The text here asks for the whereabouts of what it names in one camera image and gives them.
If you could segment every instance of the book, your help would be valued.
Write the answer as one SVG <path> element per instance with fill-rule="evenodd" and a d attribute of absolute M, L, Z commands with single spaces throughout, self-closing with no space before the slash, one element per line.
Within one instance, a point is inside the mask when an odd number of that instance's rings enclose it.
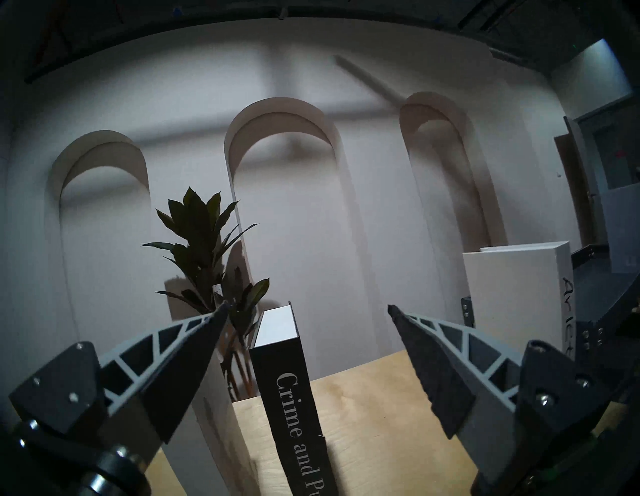
<path fill-rule="evenodd" d="M 188 327 L 201 318 L 176 323 L 170 330 L 179 329 L 180 325 Z M 191 405 L 163 451 L 188 495 L 260 495 L 258 477 L 215 354 Z"/>
<path fill-rule="evenodd" d="M 250 354 L 293 496 L 337 495 L 291 303 L 262 313 Z"/>
<path fill-rule="evenodd" d="M 523 353 L 542 340 L 575 360 L 575 288 L 568 241 L 463 254 L 476 328 Z"/>

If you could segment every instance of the wooden tabletop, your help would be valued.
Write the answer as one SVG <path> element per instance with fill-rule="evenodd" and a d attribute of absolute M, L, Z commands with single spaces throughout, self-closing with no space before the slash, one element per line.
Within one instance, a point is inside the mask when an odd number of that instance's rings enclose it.
<path fill-rule="evenodd" d="M 458 438 L 444 435 L 405 351 L 311 389 L 342 496 L 469 494 L 476 466 Z M 234 409 L 263 496 L 290 495 L 262 400 Z"/>

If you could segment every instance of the screw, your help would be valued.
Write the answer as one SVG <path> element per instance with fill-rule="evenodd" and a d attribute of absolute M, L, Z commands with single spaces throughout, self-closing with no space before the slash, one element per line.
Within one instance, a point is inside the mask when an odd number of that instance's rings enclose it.
<path fill-rule="evenodd" d="M 591 387 L 591 381 L 589 381 L 586 377 L 576 377 L 575 382 L 580 387 L 584 387 L 584 388 Z"/>
<path fill-rule="evenodd" d="M 541 404 L 542 406 L 553 406 L 555 403 L 554 398 L 547 393 L 536 394 L 536 399 L 538 400 L 539 404 Z"/>

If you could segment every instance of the ceiling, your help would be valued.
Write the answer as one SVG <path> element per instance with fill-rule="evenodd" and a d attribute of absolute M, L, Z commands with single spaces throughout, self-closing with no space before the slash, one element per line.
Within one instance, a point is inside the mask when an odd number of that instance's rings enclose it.
<path fill-rule="evenodd" d="M 40 12 L 42 27 L 35 30 L 30 40 L 24 64 L 24 78 L 28 83 L 109 46 L 160 31 L 224 20 L 347 17 L 422 26 L 484 41 L 495 49 L 493 53 L 499 58 L 544 74 L 602 38 L 580 0 L 51 0 L 44 3 L 44 15 Z"/>

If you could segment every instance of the book spine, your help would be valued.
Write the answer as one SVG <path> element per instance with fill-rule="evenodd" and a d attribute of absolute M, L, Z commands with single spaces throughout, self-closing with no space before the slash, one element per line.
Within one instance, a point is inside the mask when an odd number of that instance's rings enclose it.
<path fill-rule="evenodd" d="M 575 320 L 575 286 L 573 265 L 569 243 L 559 246 L 556 251 L 558 280 L 560 284 L 561 332 L 565 355 L 575 360 L 577 323 Z"/>
<path fill-rule="evenodd" d="M 253 348 L 250 353 L 293 496 L 337 496 L 300 338 Z"/>

